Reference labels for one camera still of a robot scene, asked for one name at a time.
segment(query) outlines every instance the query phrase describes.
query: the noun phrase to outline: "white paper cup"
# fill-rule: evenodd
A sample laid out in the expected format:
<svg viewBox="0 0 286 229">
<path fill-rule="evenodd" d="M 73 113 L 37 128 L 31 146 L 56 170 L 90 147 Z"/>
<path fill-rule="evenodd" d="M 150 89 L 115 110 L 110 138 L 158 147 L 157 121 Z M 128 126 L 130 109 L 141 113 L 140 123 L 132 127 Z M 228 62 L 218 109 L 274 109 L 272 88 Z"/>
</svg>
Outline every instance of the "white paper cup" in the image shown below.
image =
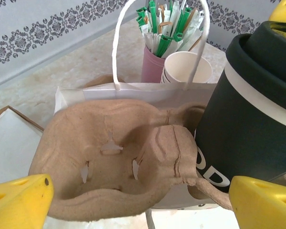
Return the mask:
<svg viewBox="0 0 286 229">
<path fill-rule="evenodd" d="M 169 55 L 161 76 L 161 83 L 187 82 L 194 67 L 197 54 L 193 52 L 175 52 Z M 205 58 L 201 58 L 193 83 L 206 83 L 212 77 L 212 67 Z"/>
</svg>

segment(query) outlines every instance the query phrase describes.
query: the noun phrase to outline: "black cup lid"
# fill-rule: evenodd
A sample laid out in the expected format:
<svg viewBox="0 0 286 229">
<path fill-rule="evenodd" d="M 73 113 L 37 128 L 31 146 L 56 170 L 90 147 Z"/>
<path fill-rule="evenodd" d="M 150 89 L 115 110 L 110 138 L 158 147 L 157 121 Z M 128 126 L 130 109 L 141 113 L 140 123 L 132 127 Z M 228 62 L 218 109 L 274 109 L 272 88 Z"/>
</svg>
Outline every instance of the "black cup lid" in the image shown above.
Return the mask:
<svg viewBox="0 0 286 229">
<path fill-rule="evenodd" d="M 264 68 L 244 51 L 251 36 L 251 34 L 240 34 L 234 37 L 226 51 L 226 57 L 235 71 L 247 83 L 286 109 L 286 82 Z M 276 65 L 283 69 L 282 63 L 276 62 Z"/>
<path fill-rule="evenodd" d="M 286 23 L 263 22 L 243 49 L 255 62 L 286 82 Z"/>
</svg>

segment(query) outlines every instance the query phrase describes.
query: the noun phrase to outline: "white rope handle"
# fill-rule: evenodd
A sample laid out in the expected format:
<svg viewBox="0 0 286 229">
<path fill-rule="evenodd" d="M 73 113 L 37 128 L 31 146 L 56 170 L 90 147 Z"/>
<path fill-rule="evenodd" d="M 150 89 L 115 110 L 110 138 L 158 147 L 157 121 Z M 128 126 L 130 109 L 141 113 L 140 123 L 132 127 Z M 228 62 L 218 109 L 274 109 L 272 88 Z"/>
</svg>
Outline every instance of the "white rope handle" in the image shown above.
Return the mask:
<svg viewBox="0 0 286 229">
<path fill-rule="evenodd" d="M 197 59 L 194 64 L 194 68 L 190 73 L 187 83 L 185 84 L 184 90 L 187 90 L 189 86 L 193 83 L 193 79 L 196 74 L 198 64 L 201 60 L 202 53 L 204 51 L 206 39 L 208 38 L 209 31 L 210 31 L 210 11 L 208 7 L 208 3 L 206 2 L 206 0 L 200 0 L 200 2 L 202 4 L 202 8 L 204 9 L 204 31 L 202 32 L 202 35 L 201 35 L 201 40 L 200 40 L 201 44 L 198 49 Z"/>
<path fill-rule="evenodd" d="M 152 212 L 153 211 L 152 211 L 151 208 L 147 209 L 146 212 L 145 212 L 147 228 L 148 229 L 155 229 Z"/>
<path fill-rule="evenodd" d="M 115 89 L 119 91 L 121 89 L 120 82 L 118 80 L 118 73 L 117 73 L 117 64 L 116 64 L 116 54 L 118 51 L 118 43 L 119 43 L 119 35 L 120 35 L 120 27 L 125 16 L 125 13 L 129 9 L 129 7 L 135 2 L 136 0 L 128 0 L 125 6 L 122 8 L 121 13 L 118 18 L 118 22 L 116 23 L 114 37 L 113 37 L 113 47 L 112 47 L 112 74 L 113 74 L 113 82 Z M 194 64 L 194 68 L 191 71 L 189 79 L 185 84 L 184 90 L 187 90 L 191 83 L 193 82 L 194 76 L 196 74 L 199 61 L 202 57 L 202 53 L 204 51 L 206 39 L 208 38 L 209 31 L 210 31 L 210 11 L 206 0 L 200 0 L 202 7 L 204 9 L 204 31 L 201 36 L 201 45 L 198 50 L 197 59 Z"/>
</svg>

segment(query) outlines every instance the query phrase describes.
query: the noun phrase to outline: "yellow object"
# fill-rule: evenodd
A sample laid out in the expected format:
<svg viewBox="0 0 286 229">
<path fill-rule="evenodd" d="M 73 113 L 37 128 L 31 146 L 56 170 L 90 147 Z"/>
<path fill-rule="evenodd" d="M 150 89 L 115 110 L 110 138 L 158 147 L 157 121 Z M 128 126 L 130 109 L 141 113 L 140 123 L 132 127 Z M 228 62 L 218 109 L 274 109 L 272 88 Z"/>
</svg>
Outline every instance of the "yellow object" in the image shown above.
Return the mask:
<svg viewBox="0 0 286 229">
<path fill-rule="evenodd" d="M 229 197 L 240 229 L 286 229 L 285 186 L 236 176 Z"/>
<path fill-rule="evenodd" d="M 281 0 L 275 10 L 272 12 L 269 20 L 286 22 L 286 0 Z"/>
<path fill-rule="evenodd" d="M 41 229 L 53 194 L 47 174 L 0 184 L 0 229 Z"/>
</svg>

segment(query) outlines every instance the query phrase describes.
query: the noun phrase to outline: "black coffee cup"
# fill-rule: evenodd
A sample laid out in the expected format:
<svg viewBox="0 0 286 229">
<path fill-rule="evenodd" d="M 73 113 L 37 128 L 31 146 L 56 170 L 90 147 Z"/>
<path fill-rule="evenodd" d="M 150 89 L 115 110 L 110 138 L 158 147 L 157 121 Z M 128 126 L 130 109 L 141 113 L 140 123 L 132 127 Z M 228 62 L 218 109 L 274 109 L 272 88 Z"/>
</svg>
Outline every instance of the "black coffee cup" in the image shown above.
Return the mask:
<svg viewBox="0 0 286 229">
<path fill-rule="evenodd" d="M 286 173 L 286 23 L 236 36 L 196 129 L 197 171 L 228 192 L 234 176 Z"/>
</svg>

